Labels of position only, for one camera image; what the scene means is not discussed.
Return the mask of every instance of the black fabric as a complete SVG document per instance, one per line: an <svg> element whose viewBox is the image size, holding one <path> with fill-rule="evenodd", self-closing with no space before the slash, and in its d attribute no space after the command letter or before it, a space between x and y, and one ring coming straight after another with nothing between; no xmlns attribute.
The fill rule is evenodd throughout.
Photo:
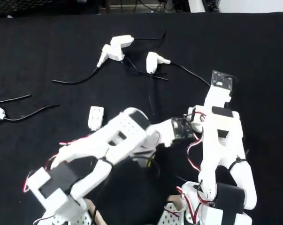
<svg viewBox="0 0 283 225"><path fill-rule="evenodd" d="M33 95L0 106L8 116L19 117L45 105L61 104L25 121L0 122L1 225L11 222L30 225L42 214L35 197L21 192L24 179L31 169L43 166L57 153L59 141L71 141L89 133L91 105L103 106L107 119L127 107L137 107L152 120L149 78L130 74L119 62L108 60L92 79L77 86L59 85L51 80L86 77L94 70L103 45L112 36L131 34L135 38L150 38L164 30L167 34L163 43L139 41L124 53L138 68L145 68L147 52L154 51L207 81L214 69L238 78L239 82L233 84L229 106L240 113L245 149L250 150L247 160L252 166L258 195L256 208L247 213L254 225L283 224L283 13L279 13L86 15L0 20L0 100ZM159 65L159 68L167 72L165 77L169 79L169 82L156 81L160 121L179 117L188 107L204 103L208 87L200 80L171 65ZM196 171L186 159L187 145L188 142L181 143L157 153L156 159L162 167L158 180L160 192L150 190L151 196L161 196L160 205L164 204L166 195L176 193L175 185L182 184L173 174L197 179ZM199 165L200 145L191 157ZM150 192L137 194L131 188L138 187L137 181L130 182L134 177L132 170L123 170L121 175L123 181L111 181L107 192L126 198L99 203L99 210L111 221L109 224L127 224L126 218L137 214L138 218L159 217L162 208L153 205ZM234 183L223 168L217 170L216 177L218 182ZM136 203L137 196L147 197L147 204Z"/></svg>

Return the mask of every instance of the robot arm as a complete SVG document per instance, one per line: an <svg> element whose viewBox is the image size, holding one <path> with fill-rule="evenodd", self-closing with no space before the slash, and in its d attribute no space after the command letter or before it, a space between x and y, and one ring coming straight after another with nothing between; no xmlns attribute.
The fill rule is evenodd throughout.
<svg viewBox="0 0 283 225"><path fill-rule="evenodd" d="M59 224L55 225L65 221L71 224L82 217L87 211L83 197L107 178L113 165L134 153L142 154L155 150L158 144L169 147L174 140L192 138L193 131L204 131L203 161L199 173L203 198L215 201L216 196L226 193L223 191L226 187L220 186L215 180L215 170L217 166L222 165L230 170L237 186L245 194L242 209L252 209L257 197L251 168L244 160L235 163L237 158L245 159L239 115L223 108L224 104L230 101L228 88L231 88L232 83L224 81L223 78L220 84L219 79L226 75L215 74L216 78L213 80L216 82L212 82L204 106L196 106L188 111L188 115L195 111L203 112L206 115L204 121L199 115L193 114L193 117L171 118L151 125L143 112L128 108L87 138L60 148L50 171L42 167L29 177L27 185L46 209L46 214L56 214L60 217ZM96 157L98 162L92 173L79 178L68 167L68 163L88 156ZM194 187L192 191L185 187L188 185L183 186L183 191L187 192L186 195L195 209L199 203L198 193ZM203 225L221 224L221 209L209 206L201 208L199 218ZM234 225L251 220L242 213L235 215Z"/></svg>
<svg viewBox="0 0 283 225"><path fill-rule="evenodd" d="M150 125L143 112L128 108L87 138L60 148L51 170L41 167L28 178L27 185L47 215L59 216L59 224L71 223L87 211L83 197L107 178L113 165L133 153L155 150L159 143L169 146L173 139L171 120ZM93 172L81 179L69 163L89 156L98 162Z"/></svg>

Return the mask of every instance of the red wire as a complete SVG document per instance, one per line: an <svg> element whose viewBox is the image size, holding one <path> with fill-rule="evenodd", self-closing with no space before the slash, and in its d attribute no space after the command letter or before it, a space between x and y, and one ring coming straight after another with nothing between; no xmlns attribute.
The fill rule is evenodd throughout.
<svg viewBox="0 0 283 225"><path fill-rule="evenodd" d="M46 170L48 170L47 167L48 167L49 162L52 161L56 156L57 156L57 154L53 155L52 157L50 157L50 158L47 160L46 166L45 166L45 169L46 169Z"/></svg>
<svg viewBox="0 0 283 225"><path fill-rule="evenodd" d="M189 150L193 147L196 146L197 144L199 144L200 142L202 142L203 140L203 136L201 136L201 138L199 138L197 141L191 143L188 147L187 147L187 159L189 161L189 163L192 165L192 167L197 170L198 172L200 172L200 168L198 166L196 166L189 158Z"/></svg>
<svg viewBox="0 0 283 225"><path fill-rule="evenodd" d="M203 112L195 112L194 114L201 114L202 116L205 116L206 117L206 114L205 113L203 113Z"/></svg>
<svg viewBox="0 0 283 225"><path fill-rule="evenodd" d="M164 207L164 210L165 210L166 212L169 212L169 213L173 214L175 217L179 217L176 213L170 211L169 209L167 209L167 208L165 208L165 207Z"/></svg>
<svg viewBox="0 0 283 225"><path fill-rule="evenodd" d="M32 170L28 173L28 175L27 175L27 177L26 177L26 179L25 179L25 181L24 181L24 184L23 184L23 192L24 193L26 193L26 192L28 192L29 191L29 189L26 189L26 187L27 187L27 181L28 181L28 178L30 177L30 175L32 174Z"/></svg>
<svg viewBox="0 0 283 225"><path fill-rule="evenodd" d="M201 203L199 203L198 204L198 206L197 206L197 208L196 208L196 210L195 210L195 212L194 212L194 220L195 221L193 221L195 224L197 223L197 217L198 217L198 212L199 212L199 207L200 207L200 205L201 205Z"/></svg>
<svg viewBox="0 0 283 225"><path fill-rule="evenodd" d="M194 213L193 213L193 211L192 211L192 206L191 206L191 204L190 204L190 202L189 202L189 199L188 199L187 196L182 192L182 189L181 189L181 188L176 187L176 189L177 189L177 191L178 191L179 193L181 193L181 194L183 195L185 201L187 202L188 209L189 209L189 212L190 212L190 215L191 215L191 219L192 219L193 223L195 223L195 221L194 221Z"/></svg>

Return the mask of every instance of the black tablecloth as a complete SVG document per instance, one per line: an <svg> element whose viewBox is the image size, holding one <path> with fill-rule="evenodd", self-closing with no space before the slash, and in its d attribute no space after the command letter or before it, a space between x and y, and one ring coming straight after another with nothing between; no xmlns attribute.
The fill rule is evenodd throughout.
<svg viewBox="0 0 283 225"><path fill-rule="evenodd" d="M207 87L170 65L161 66L169 82L156 82L157 118L151 116L148 103L148 78L134 76L119 62L106 62L80 85L51 82L89 75L112 36L157 37L164 30L163 43L136 41L125 49L126 55L143 70L147 52L154 51L208 81L213 69L239 79L234 82L230 107L240 112L258 195L257 207L248 214L253 224L283 224L283 14L144 14L0 20L0 100L33 95L1 107L16 118L45 105L61 104L19 123L0 122L1 225L29 225L41 215L42 207L34 196L21 192L23 181L29 170L44 165L57 152L59 141L89 132L91 105L103 106L107 120L133 106L157 122L203 104ZM140 218L159 217L165 196L175 193L174 185L182 184L170 172L197 179L185 147L180 144L158 153L165 170L156 185L136 164L123 165L121 174L117 173L122 177L107 187L116 200L106 195L99 199L99 209L109 224L141 224L145 220ZM219 180L226 175L222 169L217 171Z"/></svg>

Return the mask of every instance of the wire bundle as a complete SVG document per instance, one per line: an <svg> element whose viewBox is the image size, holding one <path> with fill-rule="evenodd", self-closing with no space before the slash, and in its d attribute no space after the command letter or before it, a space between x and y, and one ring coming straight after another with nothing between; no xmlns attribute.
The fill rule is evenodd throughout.
<svg viewBox="0 0 283 225"><path fill-rule="evenodd" d="M201 118L202 122L204 121L204 119L205 119L205 117L206 117L206 115L205 115L203 112L194 112L194 113L192 113L192 114L190 114L190 115L193 115L193 114L200 114L200 115L201 115L200 118ZM187 150L186 150L186 153L187 153L187 160L188 160L188 162L191 164L191 166L192 166L196 171L200 172L200 168L199 168L197 165L195 165L195 164L191 161L191 159L189 158L189 152L190 152L190 149L191 149L192 147L194 147L194 146L200 144L200 143L203 141L204 131L202 131L202 135L201 135L200 138L198 138L195 133L193 133L193 136L195 137L196 141L193 142L193 143L191 143L191 144L187 147Z"/></svg>

